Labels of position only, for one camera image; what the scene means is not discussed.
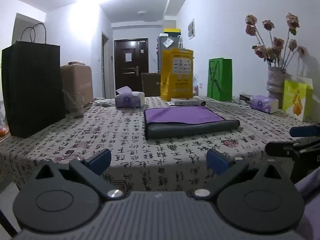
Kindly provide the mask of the purple and grey towel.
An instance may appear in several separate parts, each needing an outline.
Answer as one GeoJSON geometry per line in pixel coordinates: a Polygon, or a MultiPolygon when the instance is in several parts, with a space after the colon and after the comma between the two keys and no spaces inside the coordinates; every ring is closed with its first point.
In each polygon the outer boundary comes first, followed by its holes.
{"type": "Polygon", "coordinates": [[[240,121],[225,119],[204,106],[151,108],[144,111],[144,135],[149,139],[187,137],[231,131],[240,121]]]}

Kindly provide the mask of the calligraphy print tablecloth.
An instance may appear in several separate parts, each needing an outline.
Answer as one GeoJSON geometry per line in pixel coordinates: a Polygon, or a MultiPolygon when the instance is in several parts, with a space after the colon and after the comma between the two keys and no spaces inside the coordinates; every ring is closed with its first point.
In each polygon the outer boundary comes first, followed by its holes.
{"type": "Polygon", "coordinates": [[[267,114],[241,101],[200,97],[206,107],[225,119],[236,119],[233,131],[191,137],[147,140],[144,111],[90,105],[84,116],[70,116],[28,137],[1,140],[1,179],[22,186],[42,159],[67,163],[87,159],[103,149],[112,153],[103,178],[124,191],[191,191],[213,177],[206,154],[214,148],[227,157],[242,157],[253,167],[267,161],[265,146],[290,141],[289,131],[304,122],[278,111],[267,114]]]}

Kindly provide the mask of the purple tissue pack, open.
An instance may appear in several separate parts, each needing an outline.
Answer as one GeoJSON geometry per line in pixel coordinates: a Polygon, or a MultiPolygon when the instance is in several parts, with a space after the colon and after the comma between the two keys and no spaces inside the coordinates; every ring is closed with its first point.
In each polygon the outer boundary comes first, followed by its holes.
{"type": "Polygon", "coordinates": [[[143,92],[133,92],[130,87],[125,86],[116,90],[115,97],[117,108],[142,108],[145,105],[145,94],[143,92]]]}

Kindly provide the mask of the grey refrigerator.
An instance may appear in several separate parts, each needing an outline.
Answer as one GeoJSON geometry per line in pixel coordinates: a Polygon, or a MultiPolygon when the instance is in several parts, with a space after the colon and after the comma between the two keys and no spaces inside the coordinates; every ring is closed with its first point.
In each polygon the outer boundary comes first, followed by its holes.
{"type": "Polygon", "coordinates": [[[160,33],[159,37],[157,37],[157,61],[158,61],[158,72],[161,72],[162,68],[162,55],[166,50],[171,50],[174,48],[178,48],[180,35],[169,36],[165,33],[160,33]]]}

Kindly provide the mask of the dark flat box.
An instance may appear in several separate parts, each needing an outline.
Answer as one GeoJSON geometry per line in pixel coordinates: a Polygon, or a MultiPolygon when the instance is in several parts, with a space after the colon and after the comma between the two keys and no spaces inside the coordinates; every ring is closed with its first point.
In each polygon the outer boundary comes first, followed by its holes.
{"type": "Polygon", "coordinates": [[[248,94],[239,94],[239,99],[244,101],[244,102],[250,102],[251,95],[248,94]]]}

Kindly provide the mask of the crumpled white tissue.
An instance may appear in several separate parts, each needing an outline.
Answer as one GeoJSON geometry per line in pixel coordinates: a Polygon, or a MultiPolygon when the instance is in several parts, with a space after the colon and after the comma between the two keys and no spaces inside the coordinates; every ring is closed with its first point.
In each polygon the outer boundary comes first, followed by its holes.
{"type": "Polygon", "coordinates": [[[115,106],[115,100],[114,99],[97,99],[93,102],[93,105],[102,106],[102,107],[115,106]]]}

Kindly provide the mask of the yellow box on refrigerator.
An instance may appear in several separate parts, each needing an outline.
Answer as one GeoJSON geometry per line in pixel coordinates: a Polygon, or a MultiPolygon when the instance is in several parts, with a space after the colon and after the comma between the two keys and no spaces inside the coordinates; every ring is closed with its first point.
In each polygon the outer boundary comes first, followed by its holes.
{"type": "Polygon", "coordinates": [[[180,33],[180,29],[175,29],[175,28],[164,28],[165,33],[180,33]]]}

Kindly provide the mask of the purple tissue pack, sealed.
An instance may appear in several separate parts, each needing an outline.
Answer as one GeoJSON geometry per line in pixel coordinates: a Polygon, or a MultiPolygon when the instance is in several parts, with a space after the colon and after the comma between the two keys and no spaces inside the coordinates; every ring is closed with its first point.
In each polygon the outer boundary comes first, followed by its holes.
{"type": "Polygon", "coordinates": [[[249,106],[258,111],[273,114],[279,109],[279,101],[274,98],[256,95],[250,98],[249,106]]]}

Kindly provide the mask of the framed wall picture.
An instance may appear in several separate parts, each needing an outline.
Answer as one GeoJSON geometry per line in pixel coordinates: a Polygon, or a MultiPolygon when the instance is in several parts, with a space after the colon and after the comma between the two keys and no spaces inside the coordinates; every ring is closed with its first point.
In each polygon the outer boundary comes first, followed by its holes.
{"type": "Polygon", "coordinates": [[[192,20],[188,25],[188,38],[191,40],[195,37],[195,21],[192,20]]]}

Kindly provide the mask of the lime green gift bag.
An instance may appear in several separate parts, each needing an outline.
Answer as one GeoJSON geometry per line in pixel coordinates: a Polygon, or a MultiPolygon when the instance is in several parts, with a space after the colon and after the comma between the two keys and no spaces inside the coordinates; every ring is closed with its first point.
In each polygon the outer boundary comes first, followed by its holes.
{"type": "Polygon", "coordinates": [[[283,111],[300,121],[309,118],[313,96],[313,81],[296,77],[284,81],[283,111]]]}

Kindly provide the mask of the dried pink roses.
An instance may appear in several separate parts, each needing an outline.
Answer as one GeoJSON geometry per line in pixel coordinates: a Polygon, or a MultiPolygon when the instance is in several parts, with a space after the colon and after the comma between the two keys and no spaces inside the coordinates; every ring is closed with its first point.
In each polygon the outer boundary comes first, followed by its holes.
{"type": "Polygon", "coordinates": [[[291,38],[291,36],[297,35],[297,30],[300,27],[299,19],[296,15],[290,12],[286,15],[288,30],[285,39],[272,36],[272,30],[275,26],[271,20],[264,20],[262,22],[263,28],[269,34],[271,40],[270,46],[267,46],[266,42],[263,41],[257,28],[258,19],[254,15],[247,15],[245,22],[246,34],[254,36],[257,39],[257,44],[252,46],[252,50],[257,57],[267,62],[269,67],[286,70],[294,56],[300,58],[305,56],[307,49],[303,46],[299,46],[297,41],[291,38]]]}

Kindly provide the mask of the white flat box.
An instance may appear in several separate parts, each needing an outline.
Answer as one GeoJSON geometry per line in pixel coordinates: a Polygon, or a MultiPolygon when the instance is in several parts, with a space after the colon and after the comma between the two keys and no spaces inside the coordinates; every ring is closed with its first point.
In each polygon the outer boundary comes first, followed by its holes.
{"type": "Polygon", "coordinates": [[[201,104],[199,100],[195,98],[172,98],[170,103],[172,106],[198,106],[201,104]]]}

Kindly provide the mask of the brown chair back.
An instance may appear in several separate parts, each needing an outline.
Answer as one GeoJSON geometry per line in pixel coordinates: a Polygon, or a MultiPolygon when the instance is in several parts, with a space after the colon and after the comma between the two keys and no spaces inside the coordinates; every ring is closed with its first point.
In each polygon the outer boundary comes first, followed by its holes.
{"type": "Polygon", "coordinates": [[[161,75],[159,73],[142,73],[143,93],[146,97],[160,96],[161,75]]]}

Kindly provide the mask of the black paper shopping bag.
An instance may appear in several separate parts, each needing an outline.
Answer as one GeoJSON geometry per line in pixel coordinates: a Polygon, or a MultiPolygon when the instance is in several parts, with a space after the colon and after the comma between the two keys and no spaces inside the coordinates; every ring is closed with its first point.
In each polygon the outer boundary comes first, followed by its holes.
{"type": "Polygon", "coordinates": [[[5,116],[10,134],[31,135],[65,118],[60,47],[37,43],[36,26],[30,41],[18,40],[2,50],[1,77],[5,116]]]}

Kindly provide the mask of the pale wrapped flower vase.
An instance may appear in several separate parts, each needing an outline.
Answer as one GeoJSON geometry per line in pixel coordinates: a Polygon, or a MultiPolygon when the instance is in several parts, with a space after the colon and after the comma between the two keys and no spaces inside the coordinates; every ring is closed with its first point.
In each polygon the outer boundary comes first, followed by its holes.
{"type": "Polygon", "coordinates": [[[285,69],[279,67],[268,68],[268,80],[266,89],[268,96],[278,100],[278,108],[283,107],[284,82],[290,75],[285,69]]]}

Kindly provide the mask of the green paper bag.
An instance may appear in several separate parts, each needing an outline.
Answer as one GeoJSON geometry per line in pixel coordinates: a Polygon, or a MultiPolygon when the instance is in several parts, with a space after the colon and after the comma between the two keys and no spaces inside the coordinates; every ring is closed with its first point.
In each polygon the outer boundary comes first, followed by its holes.
{"type": "Polygon", "coordinates": [[[223,57],[210,59],[207,97],[218,101],[231,101],[232,92],[232,60],[223,57]]]}

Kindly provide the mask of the purple cloth at edge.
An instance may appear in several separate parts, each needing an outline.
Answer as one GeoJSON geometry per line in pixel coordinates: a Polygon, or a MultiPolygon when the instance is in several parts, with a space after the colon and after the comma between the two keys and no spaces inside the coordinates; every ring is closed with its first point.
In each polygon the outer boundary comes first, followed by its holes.
{"type": "Polygon", "coordinates": [[[305,239],[319,239],[319,168],[296,183],[295,187],[305,203],[304,215],[297,232],[305,239]]]}

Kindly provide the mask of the yellow paper bag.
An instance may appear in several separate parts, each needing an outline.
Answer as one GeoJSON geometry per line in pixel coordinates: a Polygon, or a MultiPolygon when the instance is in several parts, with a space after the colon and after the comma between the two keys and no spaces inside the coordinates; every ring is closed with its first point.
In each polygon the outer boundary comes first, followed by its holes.
{"type": "Polygon", "coordinates": [[[193,97],[193,51],[184,48],[162,53],[161,99],[193,97]]]}

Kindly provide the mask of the dark brown entrance door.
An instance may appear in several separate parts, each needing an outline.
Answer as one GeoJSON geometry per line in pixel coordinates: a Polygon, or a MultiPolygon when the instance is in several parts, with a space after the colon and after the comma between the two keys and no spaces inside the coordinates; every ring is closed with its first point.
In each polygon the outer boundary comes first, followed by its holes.
{"type": "Polygon", "coordinates": [[[128,86],[134,92],[142,92],[142,73],[149,72],[147,38],[115,40],[114,75],[116,89],[128,86]]]}

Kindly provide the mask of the brown cardboard box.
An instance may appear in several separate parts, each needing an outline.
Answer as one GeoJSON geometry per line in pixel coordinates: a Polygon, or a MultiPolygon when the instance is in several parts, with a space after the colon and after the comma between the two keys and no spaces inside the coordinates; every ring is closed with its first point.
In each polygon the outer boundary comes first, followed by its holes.
{"type": "Polygon", "coordinates": [[[66,64],[60,67],[63,89],[74,97],[83,93],[84,106],[93,101],[92,70],[85,64],[66,64]]]}

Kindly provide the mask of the clear drinking glass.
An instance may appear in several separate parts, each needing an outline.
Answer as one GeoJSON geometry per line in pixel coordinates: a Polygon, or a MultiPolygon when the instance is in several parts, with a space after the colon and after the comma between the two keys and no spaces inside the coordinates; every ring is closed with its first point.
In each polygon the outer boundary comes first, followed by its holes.
{"type": "Polygon", "coordinates": [[[74,97],[71,97],[64,89],[62,90],[65,96],[66,107],[73,118],[82,118],[84,116],[84,97],[83,93],[77,92],[74,97]]]}

